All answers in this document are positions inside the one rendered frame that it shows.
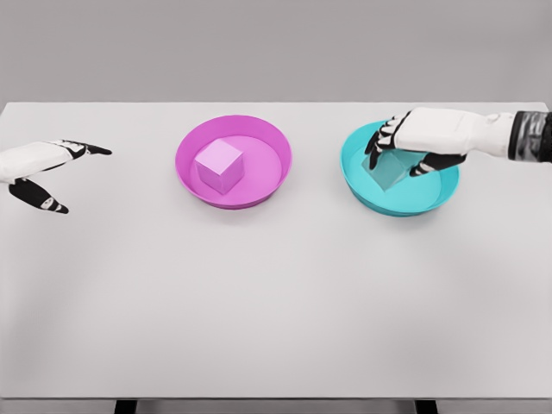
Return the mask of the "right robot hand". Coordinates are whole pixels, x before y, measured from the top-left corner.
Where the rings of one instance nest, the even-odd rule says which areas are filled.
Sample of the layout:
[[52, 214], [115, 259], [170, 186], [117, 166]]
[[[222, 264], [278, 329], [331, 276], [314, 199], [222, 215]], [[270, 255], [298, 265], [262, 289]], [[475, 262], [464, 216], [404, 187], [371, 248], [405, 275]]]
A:
[[364, 154], [373, 170], [386, 150], [424, 153], [409, 171], [422, 176], [461, 164], [474, 149], [475, 127], [483, 116], [473, 112], [418, 107], [387, 120], [372, 135]]

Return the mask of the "magenta plate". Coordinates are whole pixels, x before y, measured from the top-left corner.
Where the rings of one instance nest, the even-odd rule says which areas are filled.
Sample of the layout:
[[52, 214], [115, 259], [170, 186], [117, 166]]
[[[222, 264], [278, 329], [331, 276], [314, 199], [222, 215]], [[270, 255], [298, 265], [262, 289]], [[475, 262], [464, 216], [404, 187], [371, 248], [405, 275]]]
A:
[[259, 117], [226, 115], [199, 124], [180, 142], [181, 184], [214, 207], [239, 210], [268, 200], [292, 167], [283, 132]]

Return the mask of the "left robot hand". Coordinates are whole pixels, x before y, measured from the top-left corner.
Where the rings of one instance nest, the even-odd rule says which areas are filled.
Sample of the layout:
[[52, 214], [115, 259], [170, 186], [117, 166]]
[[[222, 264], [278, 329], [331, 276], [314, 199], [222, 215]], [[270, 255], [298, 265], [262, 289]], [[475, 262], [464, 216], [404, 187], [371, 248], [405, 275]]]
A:
[[30, 177], [61, 167], [87, 154], [109, 156], [112, 151], [90, 143], [70, 140], [34, 141], [13, 147], [0, 152], [0, 183], [8, 186], [13, 197], [37, 210], [66, 215], [69, 209]]

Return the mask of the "cyan cube block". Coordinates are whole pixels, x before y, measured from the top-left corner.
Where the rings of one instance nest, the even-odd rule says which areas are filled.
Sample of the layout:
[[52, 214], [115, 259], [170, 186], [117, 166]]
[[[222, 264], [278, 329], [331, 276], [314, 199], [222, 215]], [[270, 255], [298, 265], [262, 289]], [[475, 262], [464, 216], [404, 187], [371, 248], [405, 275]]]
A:
[[386, 150], [379, 156], [376, 167], [370, 168], [367, 155], [361, 166], [382, 191], [387, 191], [404, 179], [410, 167], [410, 154], [403, 150]]

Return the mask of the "cyan plate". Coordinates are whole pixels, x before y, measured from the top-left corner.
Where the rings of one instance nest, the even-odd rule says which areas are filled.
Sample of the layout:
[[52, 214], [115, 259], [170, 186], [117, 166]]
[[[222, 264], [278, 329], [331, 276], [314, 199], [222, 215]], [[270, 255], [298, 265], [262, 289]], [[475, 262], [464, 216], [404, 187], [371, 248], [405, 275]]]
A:
[[387, 191], [382, 191], [361, 166], [367, 156], [365, 147], [372, 135], [384, 123], [371, 122], [356, 129], [342, 145], [342, 174], [354, 196], [370, 209], [388, 216], [415, 216], [447, 203], [460, 182], [460, 168], [430, 172], [419, 178], [409, 175], [410, 169], [425, 156], [409, 152], [410, 169], [405, 178]]

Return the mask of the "pink cube block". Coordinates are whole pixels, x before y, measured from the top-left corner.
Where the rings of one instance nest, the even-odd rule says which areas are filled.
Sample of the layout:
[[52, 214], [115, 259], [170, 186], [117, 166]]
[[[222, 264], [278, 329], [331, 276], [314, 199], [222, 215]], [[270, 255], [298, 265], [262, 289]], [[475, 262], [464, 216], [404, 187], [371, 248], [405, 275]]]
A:
[[245, 175], [244, 153], [223, 139], [207, 145], [194, 164], [200, 180], [220, 194], [228, 193]]

